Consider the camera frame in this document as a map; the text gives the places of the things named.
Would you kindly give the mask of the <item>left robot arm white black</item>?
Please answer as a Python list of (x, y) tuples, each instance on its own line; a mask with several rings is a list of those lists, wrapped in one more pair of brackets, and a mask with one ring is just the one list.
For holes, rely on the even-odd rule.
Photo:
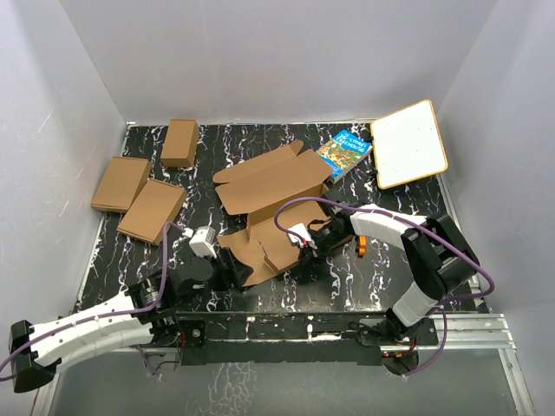
[(229, 251), (186, 261), (183, 274), (167, 266), (117, 295), (73, 315), (10, 327), (7, 366), (15, 393), (49, 384), (75, 364), (118, 348), (160, 344), (179, 335), (176, 311), (207, 289), (238, 289), (252, 273)]

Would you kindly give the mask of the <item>orange toy car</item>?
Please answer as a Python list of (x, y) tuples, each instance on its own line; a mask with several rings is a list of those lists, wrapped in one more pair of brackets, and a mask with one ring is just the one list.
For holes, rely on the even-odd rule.
[(367, 252), (367, 239), (365, 236), (357, 237), (356, 254), (359, 257), (364, 257)]

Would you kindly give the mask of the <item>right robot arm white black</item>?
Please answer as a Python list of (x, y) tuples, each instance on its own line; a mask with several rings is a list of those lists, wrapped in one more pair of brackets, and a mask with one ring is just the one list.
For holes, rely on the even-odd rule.
[(475, 274), (475, 268), (453, 253), (478, 263), (454, 221), (447, 214), (409, 216), (375, 204), (355, 209), (333, 208), (330, 221), (315, 220), (321, 227), (306, 228), (301, 259), (326, 257), (328, 252), (351, 237), (373, 237), (402, 249), (408, 259), (413, 282), (378, 322), (353, 322), (359, 333), (399, 344), (415, 337), (418, 326), (447, 296)]

